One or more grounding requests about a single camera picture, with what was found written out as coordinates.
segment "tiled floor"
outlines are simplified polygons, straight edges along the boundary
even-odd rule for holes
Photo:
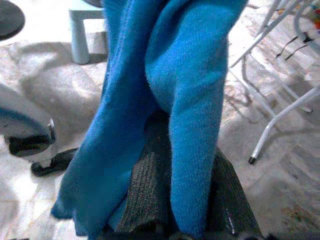
[[[76,147],[95,114],[101,94],[106,69],[103,22],[85,23],[92,55],[89,64],[77,65],[71,58],[66,3],[54,0],[12,2],[22,7],[27,22],[20,34],[0,42],[0,83],[52,116],[61,151]],[[230,33],[231,62],[254,37],[271,2],[249,2]],[[288,16],[252,55],[302,95],[319,82],[319,72],[309,82],[301,77],[313,63],[319,62],[319,57],[307,48],[297,52],[289,64],[299,74],[279,64],[276,54],[293,37],[292,16]],[[291,52],[298,46],[295,43],[288,50]],[[235,67],[238,76],[239,70],[240,66]],[[247,75],[271,102],[275,112],[289,104],[290,98],[263,66],[250,57]],[[277,123],[258,162],[252,166],[248,158],[269,117],[254,99],[246,97],[244,88],[232,75],[227,76],[218,145],[232,162],[263,233],[320,229],[319,103],[318,98],[310,104],[314,110],[310,115],[298,109]],[[30,164],[9,155],[1,138],[0,240],[78,239],[71,221],[57,222],[49,216],[62,176],[61,172],[42,178],[32,176]]]

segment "black round object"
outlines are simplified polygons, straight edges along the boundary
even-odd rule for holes
[[[253,165],[253,164],[255,164],[256,160],[257,160],[257,159],[256,159],[255,157],[252,157],[252,156],[251,156],[251,157],[249,158],[249,163],[250,163],[251,165]]]
[[[25,25],[22,10],[7,0],[0,0],[0,41],[19,33]]]
[[[102,0],[84,0],[86,3],[96,6],[98,8],[102,8]]]

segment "blue towel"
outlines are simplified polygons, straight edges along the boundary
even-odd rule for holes
[[[101,103],[52,215],[94,240],[123,211],[148,116],[170,114],[171,205],[182,232],[205,230],[227,73],[227,36],[246,0],[104,0],[109,58]]]

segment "white metal frame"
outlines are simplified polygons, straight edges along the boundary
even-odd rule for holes
[[[275,80],[278,84],[281,85],[281,87],[283,87],[288,94],[290,94],[292,97],[295,98],[295,101],[290,104],[288,107],[286,107],[285,109],[283,109],[280,113],[275,114],[273,112],[273,110],[271,109],[271,107],[268,105],[267,101],[264,99],[264,97],[249,83],[246,81],[246,56],[248,54],[250,54],[251,50],[258,44],[260,43],[266,36],[268,33],[270,33],[289,13],[292,12],[292,10],[294,10],[299,4],[303,5],[301,6],[301,8],[298,10],[298,12],[296,13],[295,17],[294,17],[294,30],[296,32],[296,34],[299,36],[299,38],[303,41],[305,38],[305,35],[303,34],[303,32],[300,29],[299,26],[299,19],[302,15],[302,12],[313,2],[312,0],[294,0],[293,3],[285,9],[285,11],[278,16],[273,22],[271,22],[270,24],[269,21],[271,19],[271,17],[273,16],[275,10],[277,9],[281,9],[284,6],[286,6],[288,4],[290,0],[275,0],[273,2],[273,4],[270,7],[269,12],[267,13],[258,33],[257,36],[255,37],[255,39],[253,40],[252,44],[246,48],[246,50],[236,59],[236,61],[230,65],[229,67],[229,71],[230,73],[237,79],[240,81],[240,83],[242,83],[242,85],[246,88],[246,90],[252,94],[256,100],[262,105],[262,107],[270,114],[270,116],[272,117],[272,120],[268,123],[268,125],[266,126],[266,128],[264,129],[251,157],[249,158],[249,163],[250,164],[254,164],[255,161],[257,160],[257,157],[264,145],[264,143],[266,142],[268,135],[270,133],[270,130],[272,129],[272,127],[276,124],[277,121],[279,121],[281,118],[283,118],[286,114],[288,114],[291,110],[301,107],[305,112],[307,113],[311,113],[312,110],[304,107],[303,104],[306,104],[307,102],[311,101],[314,97],[319,96],[320,95],[320,84],[318,84],[317,86],[315,86],[313,89],[311,89],[310,91],[308,91],[307,93],[305,93],[303,96],[299,97],[295,92],[293,92],[283,81],[280,80],[280,78],[275,74],[275,73],[271,73],[274,77]],[[308,45],[316,52],[320,55],[320,46],[317,45],[315,42],[311,41],[308,42]],[[239,63],[242,60],[242,78],[238,78],[233,72],[232,72],[232,68]]]

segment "white chair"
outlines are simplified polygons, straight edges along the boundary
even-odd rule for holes
[[[290,0],[275,0],[273,4],[271,5],[271,8],[269,12],[267,13],[258,33],[255,39],[253,40],[253,43],[247,47],[247,49],[237,58],[237,60],[230,65],[229,72],[237,79],[239,80],[242,85],[248,90],[250,94],[255,97],[255,99],[262,105],[262,107],[270,114],[272,117],[269,124],[264,129],[251,157],[249,158],[249,163],[254,164],[257,160],[257,157],[264,145],[264,143],[267,140],[267,137],[269,135],[270,130],[272,127],[276,124],[276,122],[280,119],[282,119],[286,114],[288,114],[291,110],[301,107],[305,112],[311,113],[312,110],[303,107],[302,105],[306,104],[307,102],[311,101],[314,97],[320,95],[320,84],[315,86],[313,89],[305,93],[303,96],[299,97],[295,92],[293,92],[284,82],[280,80],[278,76],[276,76],[273,73],[272,74],[276,81],[287,91],[288,94],[290,94],[293,98],[295,98],[295,101],[287,106],[285,109],[283,109],[280,113],[275,114],[274,111],[271,109],[271,107],[268,105],[266,100],[263,98],[263,96],[250,84],[246,81],[245,77],[245,67],[246,67],[246,56],[250,54],[251,50],[260,43],[266,36],[269,34],[288,14],[292,12],[299,4],[302,4],[301,8],[298,10],[294,17],[294,30],[296,34],[299,36],[299,38],[303,41],[305,39],[305,35],[300,29],[299,26],[299,19],[303,13],[303,11],[313,2],[313,0],[293,0],[293,3],[285,9],[285,11],[278,16],[274,21],[272,21],[269,24],[269,21],[271,17],[273,16],[276,9],[282,8],[283,6],[287,5]],[[308,42],[308,45],[317,53],[320,55],[320,46],[316,44],[314,41]],[[233,72],[232,68],[239,63],[242,60],[242,78],[238,78]]]
[[[86,3],[83,0],[71,0],[69,7],[71,26],[72,58],[77,64],[86,64],[89,61],[89,51],[86,39],[85,19],[103,19],[103,8]]]

